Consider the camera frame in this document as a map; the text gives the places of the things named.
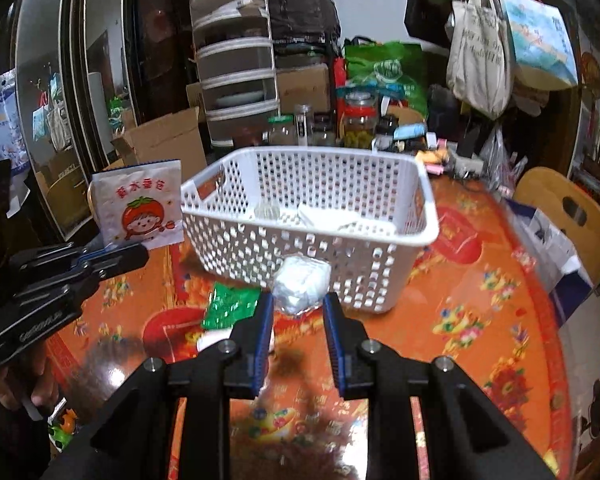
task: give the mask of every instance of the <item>green plastic wrapper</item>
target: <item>green plastic wrapper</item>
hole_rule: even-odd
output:
[[[216,283],[205,319],[202,320],[202,328],[231,328],[236,321],[253,316],[259,297],[259,288],[231,288]]]
[[[407,99],[427,118],[427,63],[419,43],[347,45],[347,87],[376,89],[380,95]]]

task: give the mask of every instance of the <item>blue package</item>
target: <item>blue package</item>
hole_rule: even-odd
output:
[[[394,140],[407,140],[422,137],[427,133],[427,128],[423,123],[406,124],[398,126],[394,131]]]

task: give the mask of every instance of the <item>orange tablecloth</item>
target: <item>orange tablecloth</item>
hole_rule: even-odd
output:
[[[452,355],[566,478],[573,441],[553,305],[490,196],[446,178],[432,186],[440,236],[420,253],[400,301],[386,314],[348,314],[403,356]],[[103,282],[83,316],[48,340],[78,414],[88,418],[146,354],[195,356],[213,282],[188,244],[154,250],[143,269]],[[321,311],[276,315],[274,333],[260,397],[232,401],[233,478],[364,478],[367,403],[338,397]]]

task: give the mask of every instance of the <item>white plastic basket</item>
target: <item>white plastic basket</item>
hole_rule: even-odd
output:
[[[261,200],[278,202],[278,220],[254,217]],[[357,211],[362,220],[340,230],[307,227],[302,203]],[[331,264],[331,290],[345,306],[373,312],[395,305],[418,251],[438,236],[424,165],[366,150],[237,150],[182,185],[182,211],[209,272],[271,286],[283,258],[303,253]]]

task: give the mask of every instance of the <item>tomato cartoon character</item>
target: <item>tomato cartoon character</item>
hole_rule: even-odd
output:
[[[122,213],[122,227],[126,231],[125,240],[135,235],[145,235],[158,229],[173,229],[173,221],[162,225],[164,221],[164,208],[162,204],[148,196],[141,196],[126,205]]]

